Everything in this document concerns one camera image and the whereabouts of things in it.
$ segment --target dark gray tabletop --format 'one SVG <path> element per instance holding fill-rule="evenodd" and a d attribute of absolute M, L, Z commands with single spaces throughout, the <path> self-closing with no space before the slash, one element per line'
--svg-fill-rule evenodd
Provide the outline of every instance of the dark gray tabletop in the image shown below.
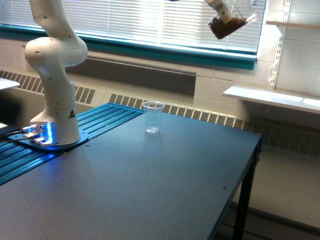
<path fill-rule="evenodd" d="M 141 115 L 0 186 L 0 238 L 207 239 L 260 136 L 169 114 L 161 124 L 147 133 Z"/>

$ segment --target window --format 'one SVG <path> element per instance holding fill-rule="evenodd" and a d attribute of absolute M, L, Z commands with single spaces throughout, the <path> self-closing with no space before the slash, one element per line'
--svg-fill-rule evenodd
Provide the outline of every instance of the window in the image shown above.
<path fill-rule="evenodd" d="M 255 54 L 266 0 L 250 1 L 258 21 L 222 40 L 217 40 L 208 27 L 215 12 L 205 0 L 63 0 L 63 3 L 77 33 L 143 44 Z M 33 21 L 29 0 L 0 1 L 0 23 L 39 28 Z"/>

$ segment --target shelf bracket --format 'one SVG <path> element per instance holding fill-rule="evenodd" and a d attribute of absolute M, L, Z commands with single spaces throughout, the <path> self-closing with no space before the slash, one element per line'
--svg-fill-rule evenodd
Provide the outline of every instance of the shelf bracket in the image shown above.
<path fill-rule="evenodd" d="M 290 5 L 291 5 L 291 0 L 284 0 L 283 1 L 283 19 L 282 19 L 283 23 L 288 22 Z M 280 57 L 281 57 L 282 48 L 283 48 L 284 40 L 285 40 L 285 34 L 286 34 L 285 27 L 283 27 L 283 29 L 281 29 L 281 34 L 282 35 L 279 37 L 278 42 L 277 42 L 274 62 L 272 64 L 272 66 L 270 67 L 268 80 L 267 80 L 269 83 L 269 89 L 271 89 L 271 90 L 274 90 L 275 85 L 276 85 L 278 69 L 279 69 L 279 62 L 280 62 Z"/>

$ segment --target white wall shelf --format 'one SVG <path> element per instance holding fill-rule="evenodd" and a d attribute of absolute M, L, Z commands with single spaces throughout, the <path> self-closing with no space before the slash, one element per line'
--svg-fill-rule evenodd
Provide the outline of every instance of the white wall shelf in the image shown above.
<path fill-rule="evenodd" d="M 18 87 L 20 84 L 16 81 L 7 80 L 0 77 L 0 90 Z"/>
<path fill-rule="evenodd" d="M 277 27 L 320 30 L 320 25 L 309 25 L 309 24 L 290 23 L 290 22 L 281 22 L 281 21 L 266 21 L 265 24 L 275 25 Z"/>
<path fill-rule="evenodd" d="M 224 91 L 223 96 L 320 114 L 320 98 L 292 92 L 236 84 Z"/>

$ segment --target radiator vent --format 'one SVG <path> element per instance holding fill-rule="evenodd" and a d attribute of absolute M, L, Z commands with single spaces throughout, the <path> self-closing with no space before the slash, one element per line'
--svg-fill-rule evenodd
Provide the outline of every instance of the radiator vent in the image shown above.
<path fill-rule="evenodd" d="M 39 77 L 18 74 L 9 71 L 0 71 L 0 78 L 16 81 L 20 84 L 20 86 L 18 86 L 20 89 L 40 94 L 44 93 L 44 86 Z M 92 99 L 94 98 L 95 92 L 95 89 L 75 86 L 75 100 L 76 102 L 90 105 Z"/>
<path fill-rule="evenodd" d="M 148 99 L 138 99 L 116 93 L 111 94 L 109 99 L 110 103 L 122 104 L 138 109 L 143 109 L 141 103 L 145 101 L 148 101 Z M 185 118 L 198 119 L 213 124 L 261 133 L 263 135 L 263 144 L 268 146 L 315 157 L 320 155 L 320 133 L 318 131 L 282 126 L 279 123 L 258 119 L 246 121 L 232 115 L 172 103 L 165 104 L 163 111 Z"/>

